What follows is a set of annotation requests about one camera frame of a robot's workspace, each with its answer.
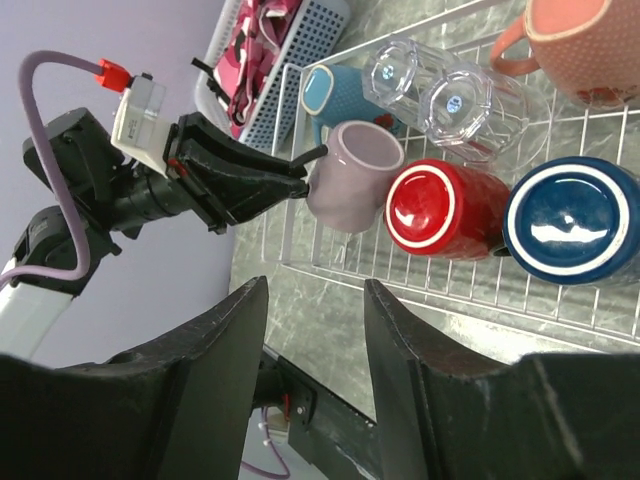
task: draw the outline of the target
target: orange polka dot mug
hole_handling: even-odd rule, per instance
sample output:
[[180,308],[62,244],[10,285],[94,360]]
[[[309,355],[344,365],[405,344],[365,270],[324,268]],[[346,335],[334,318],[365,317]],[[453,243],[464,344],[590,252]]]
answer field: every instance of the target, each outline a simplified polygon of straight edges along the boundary
[[[496,40],[494,70],[510,76],[542,69],[575,103],[640,106],[640,0],[528,0]],[[503,54],[526,38],[532,56]]]

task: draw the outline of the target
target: white basket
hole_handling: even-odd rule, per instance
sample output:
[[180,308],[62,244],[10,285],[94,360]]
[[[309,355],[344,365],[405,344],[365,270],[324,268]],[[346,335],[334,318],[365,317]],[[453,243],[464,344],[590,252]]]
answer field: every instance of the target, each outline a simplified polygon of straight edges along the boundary
[[[477,21],[473,15],[495,6],[508,9],[509,5],[509,0],[475,0],[394,33],[417,36],[428,29],[443,31],[445,24]],[[483,32],[478,38],[447,47],[467,60],[484,63],[499,33]],[[387,38],[385,35],[345,50],[323,63],[362,60]],[[551,132],[549,141],[533,163],[563,156],[558,155],[560,145],[556,139],[573,138],[564,144],[565,154],[607,158],[637,171],[633,146],[640,140],[640,109],[585,111],[570,106],[543,72],[527,75],[523,80],[548,95],[552,110],[550,121],[539,126]],[[308,148],[307,120],[308,115],[300,108],[291,158]],[[411,153],[415,159],[438,155],[451,160],[430,145],[421,132],[408,129],[400,134],[399,140],[407,155]],[[503,178],[508,183],[517,179]],[[266,212],[263,222],[262,259],[281,263],[285,268],[350,288],[362,288],[365,279],[378,278],[402,301],[425,307],[427,312],[444,311],[471,323],[488,325],[495,332],[526,333],[526,340],[519,337],[521,345],[530,345],[527,342],[535,339],[536,348],[553,344],[552,349],[562,351],[640,353],[637,285],[616,290],[562,287],[532,277],[510,258],[457,262],[409,255],[393,244],[381,219],[368,232],[346,235],[315,221],[304,200],[283,202]],[[523,347],[523,353],[537,351],[527,348]]]
[[[216,26],[209,49],[203,59],[214,66],[231,40],[231,32],[243,0],[227,0]],[[264,89],[247,122],[240,142],[259,150],[271,150],[274,144],[276,116],[280,84],[285,64],[305,67],[328,56],[335,47],[342,31],[351,18],[351,10],[344,0],[303,0],[282,51],[267,78]],[[299,76],[287,79],[285,98],[282,100],[278,137],[279,145],[291,129],[295,120]],[[200,73],[195,89],[196,107],[209,121],[230,134],[229,117],[214,94],[207,87],[207,75]]]

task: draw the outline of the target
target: blue mug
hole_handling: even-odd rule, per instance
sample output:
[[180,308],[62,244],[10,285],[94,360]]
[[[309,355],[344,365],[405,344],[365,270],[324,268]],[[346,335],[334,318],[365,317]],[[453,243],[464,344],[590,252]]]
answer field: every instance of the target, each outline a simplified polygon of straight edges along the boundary
[[348,120],[363,120],[398,134],[400,121],[364,98],[360,70],[345,65],[317,65],[302,88],[302,107],[311,115],[316,145],[322,144],[322,127],[335,128]]
[[511,254],[530,274],[559,285],[640,281],[640,184],[599,158],[566,157],[529,172],[504,219]]

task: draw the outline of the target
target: white wire rack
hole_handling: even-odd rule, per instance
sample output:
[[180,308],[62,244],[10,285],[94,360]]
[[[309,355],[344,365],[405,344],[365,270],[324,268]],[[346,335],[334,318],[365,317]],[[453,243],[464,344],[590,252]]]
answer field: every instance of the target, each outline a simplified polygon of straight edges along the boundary
[[[419,36],[428,29],[443,31],[447,22],[465,21],[483,9],[504,3],[477,0],[394,33]],[[498,34],[484,35],[451,49],[486,64]],[[323,63],[357,64],[385,38],[329,57]],[[304,76],[309,68],[295,69],[296,74]],[[640,147],[640,110],[580,110],[558,94],[542,72],[527,76],[525,81],[548,96],[551,120],[534,127],[547,129],[549,139],[526,169],[502,175],[503,180],[513,183],[531,167],[567,155],[597,156],[634,168],[635,151]],[[298,108],[291,158],[309,146],[306,123],[305,112]],[[409,129],[399,139],[410,161],[424,157],[454,160],[429,144],[420,132]],[[519,152],[513,152],[511,161],[519,160]],[[511,258],[452,262],[409,255],[393,244],[381,219],[368,232],[345,235],[315,221],[304,201],[290,201],[265,215],[262,257],[356,288],[364,279],[378,278],[408,303],[469,315],[576,349],[640,352],[637,286],[617,290],[559,287],[526,274]]]

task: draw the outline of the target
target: light blue mug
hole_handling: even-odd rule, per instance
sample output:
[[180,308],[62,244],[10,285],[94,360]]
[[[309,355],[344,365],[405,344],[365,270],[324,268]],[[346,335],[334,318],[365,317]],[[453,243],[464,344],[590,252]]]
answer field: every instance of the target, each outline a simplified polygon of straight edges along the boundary
[[375,123],[396,135],[402,125],[362,93],[361,71],[346,65],[313,67],[302,88],[302,107],[311,115],[316,145],[322,144],[322,127],[335,128],[348,120]]

